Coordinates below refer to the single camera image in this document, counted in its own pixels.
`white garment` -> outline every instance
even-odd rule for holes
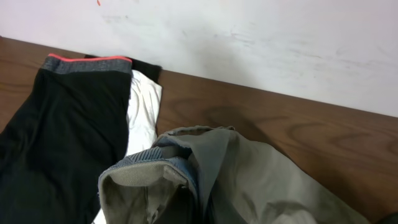
[[[129,143],[126,155],[149,149],[156,140],[155,125],[159,114],[162,87],[141,72],[132,71],[130,99],[127,108]],[[106,224],[102,209],[95,224]]]

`black cloth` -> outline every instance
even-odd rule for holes
[[[0,223],[94,220],[98,177],[126,153],[130,66],[46,59],[0,134]]]
[[[97,56],[93,55],[85,55],[85,58],[97,58]],[[132,60],[132,65],[131,69],[132,70],[137,70],[138,72],[141,72],[144,74],[146,77],[154,81],[155,83],[159,84],[159,75],[160,72],[162,71],[162,67],[158,65],[152,65],[146,62],[142,62],[140,60],[136,60],[134,58],[129,58]]]

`wall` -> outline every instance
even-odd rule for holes
[[[2,0],[0,35],[398,116],[396,0],[100,4]]]

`gray waistband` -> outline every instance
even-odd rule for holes
[[[42,69],[58,74],[72,72],[107,72],[118,71],[131,74],[131,60],[122,56],[103,58],[69,59],[49,54]]]

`wood grain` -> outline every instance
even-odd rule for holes
[[[83,58],[0,39],[0,129],[28,97],[49,53]],[[159,133],[233,125],[246,138],[289,156],[372,222],[398,212],[398,118],[168,71],[159,83]]]

